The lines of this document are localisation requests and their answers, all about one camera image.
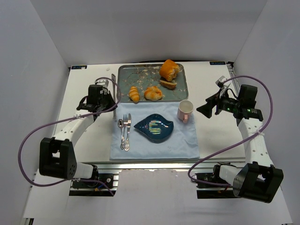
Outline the metal serving tongs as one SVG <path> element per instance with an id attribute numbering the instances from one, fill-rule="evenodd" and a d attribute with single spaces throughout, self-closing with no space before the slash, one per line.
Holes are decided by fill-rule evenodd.
<path id="1" fill-rule="evenodd" d="M 116 76 L 114 74 L 111 74 L 111 79 L 113 80 L 112 87 L 113 87 L 113 100 L 116 101 Z M 113 111 L 113 119 L 116 122 L 117 121 L 117 116 L 116 116 L 116 111 Z"/>

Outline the large orange bread loaf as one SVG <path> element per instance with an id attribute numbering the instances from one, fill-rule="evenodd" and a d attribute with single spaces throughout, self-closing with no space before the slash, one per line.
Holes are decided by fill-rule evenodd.
<path id="1" fill-rule="evenodd" d="M 179 71 L 180 71 L 180 67 L 178 64 L 176 64 L 172 60 L 166 60 L 161 66 L 159 74 L 161 77 L 171 82 L 173 79 L 176 78 L 176 75 Z"/>

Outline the round golden bread roll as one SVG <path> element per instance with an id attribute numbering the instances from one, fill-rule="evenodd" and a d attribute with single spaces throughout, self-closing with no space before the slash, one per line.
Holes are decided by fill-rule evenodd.
<path id="1" fill-rule="evenodd" d="M 147 100 L 157 101 L 163 97 L 163 93 L 157 86 L 151 86 L 144 92 L 144 97 Z"/>

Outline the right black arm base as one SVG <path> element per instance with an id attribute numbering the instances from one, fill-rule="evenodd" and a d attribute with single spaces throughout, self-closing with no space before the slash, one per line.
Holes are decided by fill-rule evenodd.
<path id="1" fill-rule="evenodd" d="M 234 199 L 236 198 L 233 193 L 233 188 L 231 184 L 222 178 L 220 174 L 224 177 L 229 178 L 230 182 L 233 181 L 234 177 L 240 171 L 238 167 L 232 165 L 231 163 L 218 162 L 214 165 L 212 172 L 197 172 L 192 177 L 196 180 L 202 180 L 198 182 L 191 180 L 192 183 L 196 184 L 196 192 L 198 199 Z"/>

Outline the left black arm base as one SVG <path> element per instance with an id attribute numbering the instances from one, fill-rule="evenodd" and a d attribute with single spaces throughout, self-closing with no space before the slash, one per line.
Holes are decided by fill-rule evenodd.
<path id="1" fill-rule="evenodd" d="M 100 173 L 98 181 L 75 180 L 71 182 L 69 196 L 112 197 L 116 193 L 119 176 L 114 173 Z"/>

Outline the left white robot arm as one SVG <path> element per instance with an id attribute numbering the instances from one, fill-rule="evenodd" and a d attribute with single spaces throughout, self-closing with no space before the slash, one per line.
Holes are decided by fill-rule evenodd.
<path id="1" fill-rule="evenodd" d="M 52 138 L 40 143 L 39 172 L 43 176 L 72 179 L 95 179 L 96 167 L 79 163 L 75 157 L 75 145 L 102 111 L 110 112 L 117 106 L 106 86 L 92 84 L 88 95 L 81 99 L 75 116 Z"/>

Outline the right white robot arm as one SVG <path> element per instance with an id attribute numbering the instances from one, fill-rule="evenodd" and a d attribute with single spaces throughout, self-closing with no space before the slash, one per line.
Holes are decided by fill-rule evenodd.
<path id="1" fill-rule="evenodd" d="M 261 110 L 255 108 L 257 87 L 242 85 L 236 98 L 230 98 L 228 91 L 220 89 L 206 99 L 206 104 L 196 110 L 207 118 L 221 111 L 232 113 L 237 126 L 245 140 L 244 150 L 246 164 L 239 169 L 231 163 L 218 163 L 210 174 L 198 173 L 197 179 L 206 183 L 198 183 L 199 188 L 207 186 L 229 185 L 233 195 L 264 203 L 270 203 L 284 178 L 283 171 L 274 166 L 269 157 L 264 136 L 259 133 L 263 126 Z"/>

